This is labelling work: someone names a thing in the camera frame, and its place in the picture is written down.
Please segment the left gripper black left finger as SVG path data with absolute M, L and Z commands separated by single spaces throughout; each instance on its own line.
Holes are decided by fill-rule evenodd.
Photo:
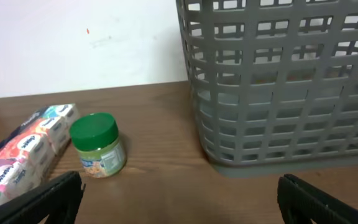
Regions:
M 0 205 L 0 224 L 74 224 L 84 192 L 79 172 L 68 171 Z

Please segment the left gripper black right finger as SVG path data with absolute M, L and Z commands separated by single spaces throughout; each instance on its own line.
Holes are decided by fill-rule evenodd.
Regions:
M 277 203 L 285 224 L 358 224 L 358 210 L 293 174 L 279 178 Z

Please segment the green lid jar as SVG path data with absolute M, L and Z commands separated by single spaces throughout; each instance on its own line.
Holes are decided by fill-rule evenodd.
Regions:
M 109 113 L 92 113 L 76 120 L 69 130 L 85 172 L 94 178 L 117 174 L 127 157 L 116 120 Z

